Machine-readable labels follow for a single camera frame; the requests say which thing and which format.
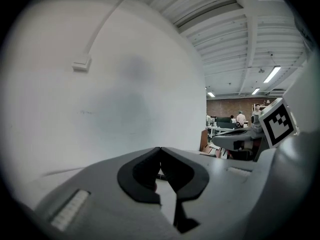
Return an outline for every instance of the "white wall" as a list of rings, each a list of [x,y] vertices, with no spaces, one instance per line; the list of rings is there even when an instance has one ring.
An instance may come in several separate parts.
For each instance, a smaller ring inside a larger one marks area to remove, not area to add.
[[[119,0],[35,0],[1,62],[1,163],[18,184],[136,150],[198,150],[205,127],[201,59],[156,11],[124,0],[90,54],[74,57]]]

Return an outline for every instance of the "fluorescent light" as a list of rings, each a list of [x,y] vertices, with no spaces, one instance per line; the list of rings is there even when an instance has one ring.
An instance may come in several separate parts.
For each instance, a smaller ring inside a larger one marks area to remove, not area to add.
[[[252,93],[252,95],[255,95],[257,92],[259,92],[260,88],[255,88],[254,92]]]
[[[280,69],[280,66],[275,66],[271,71],[270,75],[264,80],[264,83],[269,83],[269,81],[276,75],[276,73],[278,73]]]

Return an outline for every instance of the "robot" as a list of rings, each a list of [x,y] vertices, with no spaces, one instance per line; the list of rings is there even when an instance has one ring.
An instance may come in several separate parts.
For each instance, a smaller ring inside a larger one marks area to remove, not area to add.
[[[304,86],[317,76],[319,63],[318,57],[311,58],[283,99],[258,118],[259,124],[254,116],[249,131],[217,136],[217,142],[231,148],[236,138],[264,138],[267,147],[257,162],[170,147],[140,150],[86,167],[27,213],[52,239],[253,240],[269,236],[293,214],[317,170],[320,131],[310,117],[300,116],[294,100],[300,95],[297,91],[312,97],[317,85]],[[295,129],[287,106],[296,117],[299,135],[292,136]],[[282,128],[275,123],[283,124]],[[161,199],[154,190],[160,168],[176,193],[173,225],[161,213]]]

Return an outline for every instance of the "white shirt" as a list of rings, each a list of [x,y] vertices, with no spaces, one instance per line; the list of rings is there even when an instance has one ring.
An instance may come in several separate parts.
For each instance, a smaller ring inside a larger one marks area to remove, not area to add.
[[[240,125],[244,125],[245,121],[246,121],[246,117],[244,114],[238,114],[236,117],[236,121],[240,123]]]

